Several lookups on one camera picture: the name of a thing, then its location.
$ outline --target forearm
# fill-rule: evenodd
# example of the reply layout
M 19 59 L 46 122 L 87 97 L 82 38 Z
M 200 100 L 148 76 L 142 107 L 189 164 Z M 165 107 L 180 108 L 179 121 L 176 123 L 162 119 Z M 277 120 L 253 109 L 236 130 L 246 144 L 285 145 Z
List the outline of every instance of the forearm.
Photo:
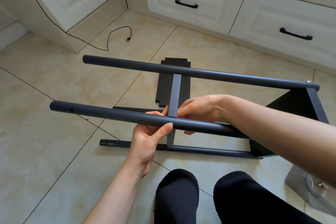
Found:
M 221 119 L 269 150 L 336 186 L 336 128 L 316 120 L 222 95 Z
M 126 159 L 83 224 L 127 223 L 141 179 L 142 171 Z

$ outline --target left hand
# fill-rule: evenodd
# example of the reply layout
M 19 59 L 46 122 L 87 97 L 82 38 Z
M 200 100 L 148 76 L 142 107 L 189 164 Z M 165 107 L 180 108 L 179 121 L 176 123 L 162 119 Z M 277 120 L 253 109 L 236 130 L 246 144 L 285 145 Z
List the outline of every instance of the left hand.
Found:
M 166 116 L 168 106 L 162 113 L 154 111 L 148 114 Z M 131 164 L 145 176 L 151 168 L 154 160 L 156 146 L 173 129 L 173 125 L 167 123 L 161 128 L 149 125 L 138 124 L 133 130 L 131 148 L 125 163 Z

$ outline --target hand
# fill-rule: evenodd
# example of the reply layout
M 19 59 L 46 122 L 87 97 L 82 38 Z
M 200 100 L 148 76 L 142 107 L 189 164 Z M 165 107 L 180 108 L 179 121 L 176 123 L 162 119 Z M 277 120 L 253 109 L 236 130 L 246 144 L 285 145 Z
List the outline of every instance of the hand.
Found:
M 207 95 L 188 99 L 177 110 L 177 116 L 191 120 L 218 121 L 221 119 L 221 116 L 220 109 L 217 108 L 217 103 L 221 96 L 222 95 Z M 186 135 L 192 135 L 195 132 L 185 131 L 184 133 Z
M 162 113 L 157 111 L 147 113 L 166 116 L 168 106 Z M 136 125 L 133 129 L 131 148 L 125 163 L 135 166 L 141 172 L 142 177 L 145 176 L 153 164 L 158 142 L 169 134 L 172 129 L 173 125 L 171 123 L 167 123 L 161 128 L 143 124 Z

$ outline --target metal frame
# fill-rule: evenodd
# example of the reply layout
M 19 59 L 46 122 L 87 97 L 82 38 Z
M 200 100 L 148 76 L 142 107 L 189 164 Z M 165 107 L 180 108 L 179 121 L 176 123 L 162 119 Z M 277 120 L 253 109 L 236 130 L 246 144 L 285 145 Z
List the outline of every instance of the metal frame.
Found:
M 317 91 L 319 90 L 320 86 L 311 82 L 297 82 L 291 80 L 225 73 L 219 71 L 153 64 L 90 55 L 84 55 L 83 62 L 93 65 L 173 74 L 173 84 L 170 94 L 170 104 L 167 116 L 158 116 L 145 113 L 147 111 L 153 111 L 152 109 L 132 107 L 105 108 L 62 101 L 53 101 L 50 104 L 50 109 L 53 111 L 72 113 L 83 116 L 92 116 L 153 126 L 162 126 L 169 122 L 173 123 L 174 129 L 167 136 L 167 144 L 158 144 L 157 150 L 254 159 L 262 159 L 264 157 L 275 155 L 270 150 L 266 149 L 256 141 L 241 133 L 232 125 L 177 118 L 182 75 L 223 82 L 235 82 L 248 85 L 288 89 L 290 91 L 267 105 L 267 107 L 328 123 L 321 102 L 317 96 Z M 174 136 L 176 129 L 249 139 L 251 151 L 236 151 L 174 145 Z M 102 139 L 99 144 L 102 146 L 129 148 L 131 142 Z

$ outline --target right hand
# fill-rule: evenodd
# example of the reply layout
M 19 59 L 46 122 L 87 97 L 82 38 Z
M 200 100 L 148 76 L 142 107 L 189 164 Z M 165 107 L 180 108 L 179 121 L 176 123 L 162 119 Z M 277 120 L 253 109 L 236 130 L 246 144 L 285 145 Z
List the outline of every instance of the right hand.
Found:
M 207 95 L 188 99 L 177 110 L 177 116 L 191 120 L 218 121 L 221 119 L 220 109 L 217 108 L 220 98 L 221 95 Z M 185 131 L 184 133 L 192 135 L 195 132 Z

